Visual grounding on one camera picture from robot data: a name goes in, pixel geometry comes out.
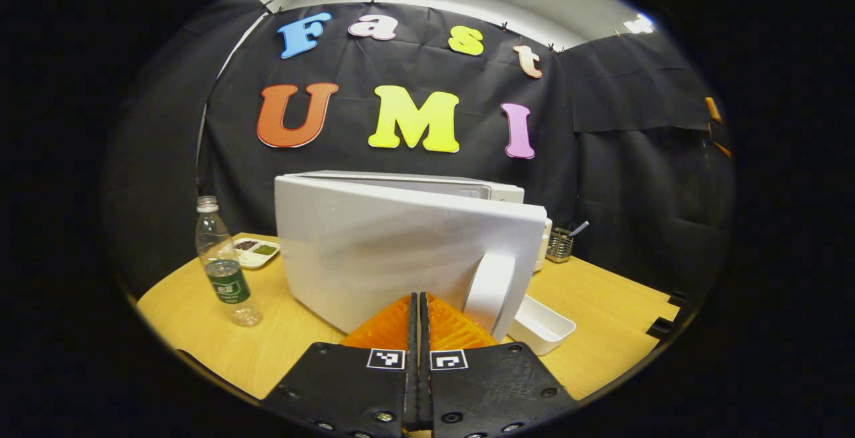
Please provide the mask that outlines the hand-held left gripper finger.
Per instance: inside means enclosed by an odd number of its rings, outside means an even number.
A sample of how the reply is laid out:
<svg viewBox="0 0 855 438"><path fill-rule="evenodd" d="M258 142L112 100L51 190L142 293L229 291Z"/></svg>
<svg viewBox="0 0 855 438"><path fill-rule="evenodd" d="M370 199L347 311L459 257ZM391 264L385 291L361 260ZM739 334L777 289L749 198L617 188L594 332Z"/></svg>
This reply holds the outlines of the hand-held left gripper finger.
<svg viewBox="0 0 855 438"><path fill-rule="evenodd" d="M418 418L418 304L413 292L402 349L313 343L261 407L324 437L403 437Z"/></svg>
<svg viewBox="0 0 855 438"><path fill-rule="evenodd" d="M525 343L431 350L419 293L419 425L433 437L522 437L580 405Z"/></svg>

